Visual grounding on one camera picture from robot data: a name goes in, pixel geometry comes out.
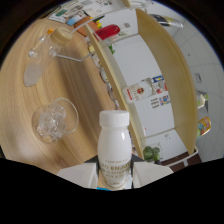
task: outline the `label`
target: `label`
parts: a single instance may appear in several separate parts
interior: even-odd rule
[[[156,91],[157,94],[168,91],[166,82],[163,79],[163,76],[157,76],[152,78],[152,87]]]
[[[151,81],[146,79],[140,83],[122,89],[123,96],[127,103],[142,100],[152,95]]]
[[[197,138],[206,134],[210,130],[210,128],[211,128],[210,119],[208,117],[202,118],[198,122]]]
[[[127,161],[127,159],[121,161],[105,160],[105,162],[100,162],[100,169],[105,183],[114,188],[125,184],[128,180],[130,164],[131,161]]]
[[[159,102],[160,102],[160,105],[161,106],[166,105],[166,104],[169,104],[170,103],[170,97],[169,97],[169,95],[160,97],[159,98]]]
[[[151,99],[151,106],[153,109],[158,108],[159,107],[159,99],[158,98]]]

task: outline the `drinking glass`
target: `drinking glass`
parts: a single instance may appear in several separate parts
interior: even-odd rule
[[[65,98],[57,98],[52,103],[37,108],[32,117],[33,131],[45,143],[57,142],[65,134],[74,132],[78,123],[76,107]]]

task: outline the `cabinet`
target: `cabinet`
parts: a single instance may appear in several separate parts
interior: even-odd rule
[[[152,52],[166,80],[172,104],[174,130],[191,155],[196,142],[198,119],[195,87],[190,70],[182,52],[167,31],[144,11],[136,9],[136,15],[138,34]],[[126,104],[123,99],[121,89],[126,84],[122,72],[106,43],[98,42],[88,25],[85,29],[108,75],[120,108],[130,112],[129,131],[138,155],[143,158],[143,145],[140,140],[143,130],[136,108]]]

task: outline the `wooden table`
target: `wooden table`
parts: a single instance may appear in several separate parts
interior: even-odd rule
[[[91,58],[82,63],[55,58],[36,85],[24,85],[28,50],[49,28],[58,26],[72,30],[66,24],[47,19],[34,22],[11,48],[0,73],[0,145],[6,159],[31,164],[53,174],[82,164],[97,154],[101,130],[99,112],[115,109]],[[75,32],[72,41],[60,53],[81,59],[89,52],[84,37]],[[58,97],[67,98],[76,106],[80,117],[78,129],[57,143],[46,144],[32,131],[32,115],[39,106]]]

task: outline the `wall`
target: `wall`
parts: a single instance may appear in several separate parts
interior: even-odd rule
[[[207,162],[224,155],[224,72],[205,37],[188,21],[183,25],[174,40],[186,58],[196,90],[209,96],[208,112],[206,108],[200,109],[198,119],[208,116],[211,130],[196,142],[202,162]],[[202,83],[196,82],[195,73],[201,75]]]
[[[123,7],[120,0],[114,0],[112,6],[104,6],[104,7],[100,7],[99,4],[95,3],[93,0],[92,0],[92,2],[93,3],[91,5],[86,6],[85,9],[90,7],[91,11],[89,11],[89,12],[91,12],[93,16],[97,15],[96,9],[101,10],[102,11],[101,14],[102,14],[103,12],[108,12],[110,10],[116,10],[116,9]],[[157,3],[155,1],[153,1],[153,3],[154,4],[150,4],[146,8],[148,14],[158,14],[161,16],[168,16],[170,18],[177,19],[181,23],[184,23],[185,18],[183,18],[181,15],[179,15],[172,9],[170,9],[160,3]],[[124,11],[122,10],[122,11],[114,12],[111,14],[107,14],[100,21],[103,26],[110,25],[111,23],[121,25],[122,23],[129,22],[131,27],[128,29],[128,32],[130,34],[134,34],[134,33],[137,33],[137,31],[138,31],[137,30],[136,13],[134,10],[127,9]],[[179,30],[179,28],[175,28],[175,27],[164,27],[164,28],[171,36],[174,36],[175,33]]]

